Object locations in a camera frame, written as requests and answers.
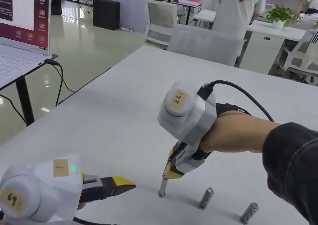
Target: coiled spring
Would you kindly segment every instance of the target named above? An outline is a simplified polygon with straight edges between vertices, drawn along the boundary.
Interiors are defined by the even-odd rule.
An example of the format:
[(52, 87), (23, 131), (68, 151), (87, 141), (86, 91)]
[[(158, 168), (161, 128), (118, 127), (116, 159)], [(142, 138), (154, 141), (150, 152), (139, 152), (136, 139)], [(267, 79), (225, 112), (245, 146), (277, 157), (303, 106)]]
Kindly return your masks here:
[(251, 203), (249, 207), (246, 209), (246, 211), (243, 213), (242, 217), (240, 218), (241, 223), (248, 224), (249, 220), (254, 216), (257, 210), (258, 210), (258, 204)]
[(203, 195), (203, 197), (201, 199), (201, 202), (199, 204), (199, 207), (201, 209), (206, 209), (208, 207), (209, 202), (210, 202), (213, 194), (214, 194), (213, 189), (212, 188), (207, 188), (207, 190), (205, 191), (205, 193), (204, 193), (204, 195)]

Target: computer monitor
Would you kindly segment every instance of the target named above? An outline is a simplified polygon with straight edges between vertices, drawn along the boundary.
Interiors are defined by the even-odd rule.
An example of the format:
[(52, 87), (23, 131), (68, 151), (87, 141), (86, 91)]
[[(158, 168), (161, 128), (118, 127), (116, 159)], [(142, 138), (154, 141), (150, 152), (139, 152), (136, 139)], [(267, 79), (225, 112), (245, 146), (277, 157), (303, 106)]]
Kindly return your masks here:
[(0, 44), (49, 55), (51, 0), (0, 0)]

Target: desk drawer cabinet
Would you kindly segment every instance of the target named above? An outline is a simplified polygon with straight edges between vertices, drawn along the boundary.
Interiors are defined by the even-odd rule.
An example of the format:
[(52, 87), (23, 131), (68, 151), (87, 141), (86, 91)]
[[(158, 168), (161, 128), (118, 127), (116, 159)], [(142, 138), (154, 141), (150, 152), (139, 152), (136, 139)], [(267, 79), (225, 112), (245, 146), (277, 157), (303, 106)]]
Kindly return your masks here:
[(253, 33), (249, 40), (249, 44), (260, 45), (270, 49), (279, 50), (284, 42), (284, 39), (272, 37), (265, 34)]
[(252, 33), (239, 67), (267, 75), (283, 43), (281, 38)]

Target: potted plant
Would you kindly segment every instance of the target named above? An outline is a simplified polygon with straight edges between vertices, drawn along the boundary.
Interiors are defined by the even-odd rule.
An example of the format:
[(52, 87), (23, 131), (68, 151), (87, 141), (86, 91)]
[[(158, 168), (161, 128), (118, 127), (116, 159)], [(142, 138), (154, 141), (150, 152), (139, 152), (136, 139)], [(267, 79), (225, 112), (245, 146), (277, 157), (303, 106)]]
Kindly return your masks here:
[(275, 29), (281, 30), (292, 23), (293, 11), (289, 8), (276, 5), (267, 12), (266, 19), (273, 23)]

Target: green led light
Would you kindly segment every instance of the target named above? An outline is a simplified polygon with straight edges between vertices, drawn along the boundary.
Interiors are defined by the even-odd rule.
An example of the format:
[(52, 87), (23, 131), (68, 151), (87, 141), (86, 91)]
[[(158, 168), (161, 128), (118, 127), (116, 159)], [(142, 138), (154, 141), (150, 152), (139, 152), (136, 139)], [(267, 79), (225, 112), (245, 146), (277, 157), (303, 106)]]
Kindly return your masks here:
[(76, 165), (75, 165), (75, 164), (72, 164), (72, 165), (71, 165), (71, 171), (72, 171), (72, 172), (76, 172)]

